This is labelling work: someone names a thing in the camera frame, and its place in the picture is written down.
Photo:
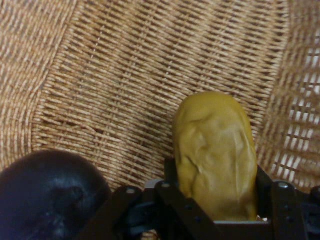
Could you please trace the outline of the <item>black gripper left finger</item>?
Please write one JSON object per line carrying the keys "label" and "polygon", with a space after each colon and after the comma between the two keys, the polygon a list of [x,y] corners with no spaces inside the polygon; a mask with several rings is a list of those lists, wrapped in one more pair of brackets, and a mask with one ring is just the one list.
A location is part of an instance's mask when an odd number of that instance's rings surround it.
{"label": "black gripper left finger", "polygon": [[216,240],[218,229],[174,179],[172,161],[152,188],[118,188],[80,232],[81,240],[140,240],[154,230],[161,240]]}

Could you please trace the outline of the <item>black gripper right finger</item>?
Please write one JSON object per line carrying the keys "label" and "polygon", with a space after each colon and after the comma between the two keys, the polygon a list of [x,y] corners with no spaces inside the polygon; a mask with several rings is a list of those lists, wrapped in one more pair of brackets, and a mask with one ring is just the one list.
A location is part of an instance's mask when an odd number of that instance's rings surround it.
{"label": "black gripper right finger", "polygon": [[271,224],[274,240],[320,238],[320,187],[310,193],[284,180],[273,180],[258,167],[256,176],[258,215]]}

